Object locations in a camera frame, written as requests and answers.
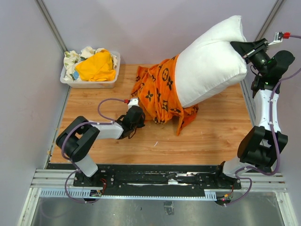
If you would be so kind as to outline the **white pillow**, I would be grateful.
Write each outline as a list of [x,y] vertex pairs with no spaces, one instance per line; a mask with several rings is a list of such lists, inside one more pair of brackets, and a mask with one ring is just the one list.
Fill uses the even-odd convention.
[[246,62],[232,41],[246,42],[241,16],[214,25],[179,54],[175,86],[182,107],[198,104],[245,78]]

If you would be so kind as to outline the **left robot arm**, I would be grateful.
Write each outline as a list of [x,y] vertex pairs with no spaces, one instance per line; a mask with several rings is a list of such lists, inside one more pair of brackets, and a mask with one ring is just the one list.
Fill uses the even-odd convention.
[[142,108],[132,106],[125,115],[114,122],[94,122],[83,116],[77,117],[56,139],[62,156],[71,161],[78,170],[75,186],[102,186],[108,181],[97,164],[89,156],[96,140],[131,138],[138,128],[145,126]]

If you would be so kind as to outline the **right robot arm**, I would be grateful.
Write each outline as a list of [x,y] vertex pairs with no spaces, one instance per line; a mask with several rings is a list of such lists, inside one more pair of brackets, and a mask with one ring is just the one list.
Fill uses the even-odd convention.
[[266,51],[270,43],[266,39],[255,42],[232,41],[231,46],[247,64],[258,72],[251,84],[255,103],[255,124],[241,141],[237,157],[224,161],[216,169],[213,183],[218,188],[229,188],[239,175],[249,170],[263,172],[274,163],[279,163],[280,153],[288,142],[282,134],[277,119],[277,101],[283,74],[294,62],[294,55],[281,50],[273,57]]

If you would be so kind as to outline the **orange monogram pillowcase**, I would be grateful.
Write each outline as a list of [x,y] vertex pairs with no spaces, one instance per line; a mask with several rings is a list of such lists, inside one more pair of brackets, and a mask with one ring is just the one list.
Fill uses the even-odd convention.
[[192,123],[198,113],[198,105],[182,107],[175,86],[175,67],[178,56],[165,59],[151,67],[139,66],[135,84],[131,91],[132,98],[138,98],[146,120],[156,124],[165,124],[178,118],[176,134]]

